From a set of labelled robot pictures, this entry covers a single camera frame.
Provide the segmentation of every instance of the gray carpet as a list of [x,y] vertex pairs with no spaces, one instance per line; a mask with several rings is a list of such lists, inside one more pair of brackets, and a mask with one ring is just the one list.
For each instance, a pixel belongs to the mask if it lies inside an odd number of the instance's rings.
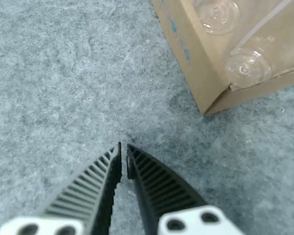
[[[294,235],[294,87],[203,117],[149,0],[0,0],[0,224],[117,141],[248,235]],[[116,193],[111,234],[143,235],[132,183]]]

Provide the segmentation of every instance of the screw hole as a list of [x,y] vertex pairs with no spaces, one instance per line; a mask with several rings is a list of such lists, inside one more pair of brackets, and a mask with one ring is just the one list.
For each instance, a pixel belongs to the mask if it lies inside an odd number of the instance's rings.
[[18,235],[34,235],[38,230],[38,226],[36,224],[28,224],[25,227],[21,228]]
[[62,229],[60,229],[56,235],[74,235],[75,229],[71,226],[66,226]]
[[172,219],[167,223],[167,227],[169,230],[182,230],[185,228],[185,225],[180,220]]
[[205,213],[201,218],[205,223],[216,223],[219,221],[218,217],[211,213]]

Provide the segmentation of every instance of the ribbed gripper pad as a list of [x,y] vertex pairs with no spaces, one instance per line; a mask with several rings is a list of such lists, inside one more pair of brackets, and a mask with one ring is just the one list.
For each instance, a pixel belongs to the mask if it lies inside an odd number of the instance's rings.
[[127,171],[135,183],[147,235],[157,234],[163,214],[207,204],[183,178],[132,145],[127,148]]
[[121,180],[121,144],[75,171],[37,215],[79,219],[86,234],[107,235],[114,190]]

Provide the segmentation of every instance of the brown cardboard box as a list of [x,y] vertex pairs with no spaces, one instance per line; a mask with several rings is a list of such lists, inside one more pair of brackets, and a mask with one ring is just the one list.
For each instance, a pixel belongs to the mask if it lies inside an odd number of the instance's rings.
[[198,20],[193,0],[152,0],[152,3],[203,114],[212,114],[294,85],[292,68],[253,87],[230,90],[221,58],[231,35],[208,35]]

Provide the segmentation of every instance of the clear plastic cup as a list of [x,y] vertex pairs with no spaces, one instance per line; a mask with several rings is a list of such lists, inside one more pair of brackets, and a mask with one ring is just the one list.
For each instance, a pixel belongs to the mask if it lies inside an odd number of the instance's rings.
[[241,0],[195,0],[194,7],[207,33],[227,34],[239,24]]
[[294,0],[280,1],[257,22],[226,59],[233,90],[251,87],[294,67]]

